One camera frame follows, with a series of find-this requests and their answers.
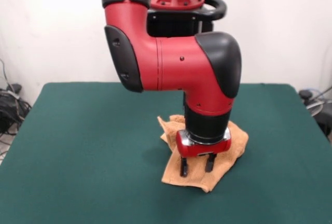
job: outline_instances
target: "red robot arm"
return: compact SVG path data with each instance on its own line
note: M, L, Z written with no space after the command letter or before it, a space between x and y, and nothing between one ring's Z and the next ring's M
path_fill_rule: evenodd
M108 46L124 87L185 92L186 130L177 136L182 157L227 150L225 132L241 77L236 40L221 32L151 37L146 26L150 0L102 1Z

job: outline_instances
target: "green table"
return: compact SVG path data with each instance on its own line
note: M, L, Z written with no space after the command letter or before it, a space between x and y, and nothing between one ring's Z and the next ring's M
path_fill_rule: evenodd
M0 166L0 223L332 223L332 149L295 90L242 85L250 140L211 193L161 183L181 92L47 84Z

